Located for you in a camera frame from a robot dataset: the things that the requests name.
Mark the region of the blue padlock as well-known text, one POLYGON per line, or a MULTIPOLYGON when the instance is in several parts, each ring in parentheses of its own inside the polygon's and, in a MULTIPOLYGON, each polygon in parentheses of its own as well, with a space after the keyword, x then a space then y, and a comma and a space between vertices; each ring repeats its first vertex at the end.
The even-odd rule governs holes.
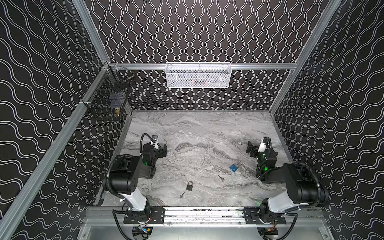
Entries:
POLYGON ((229 168, 232 171, 232 173, 236 173, 240 166, 241 166, 240 163, 235 163, 235 164, 232 164, 229 168))

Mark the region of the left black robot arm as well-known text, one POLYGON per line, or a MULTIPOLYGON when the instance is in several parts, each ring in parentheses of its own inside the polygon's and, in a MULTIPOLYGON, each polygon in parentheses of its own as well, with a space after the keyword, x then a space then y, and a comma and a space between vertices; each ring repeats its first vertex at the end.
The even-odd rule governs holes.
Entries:
POLYGON ((150 218, 151 206, 138 189, 139 179, 152 179, 159 158, 167 155, 167 145, 147 143, 139 156, 116 156, 107 169, 103 189, 128 206, 120 214, 130 214, 143 222, 150 218))

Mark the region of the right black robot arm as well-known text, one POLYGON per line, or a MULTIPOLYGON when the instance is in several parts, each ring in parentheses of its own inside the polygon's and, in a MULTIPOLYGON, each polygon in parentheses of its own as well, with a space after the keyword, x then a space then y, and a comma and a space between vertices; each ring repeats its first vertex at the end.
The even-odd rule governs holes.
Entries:
POLYGON ((303 163, 276 166, 278 153, 270 138, 263 138, 259 146, 247 143, 246 153, 257 160, 256 177, 263 184, 285 184, 286 190, 260 204, 258 216, 263 224, 276 222, 296 210, 319 207, 329 199, 329 191, 316 171, 303 163))

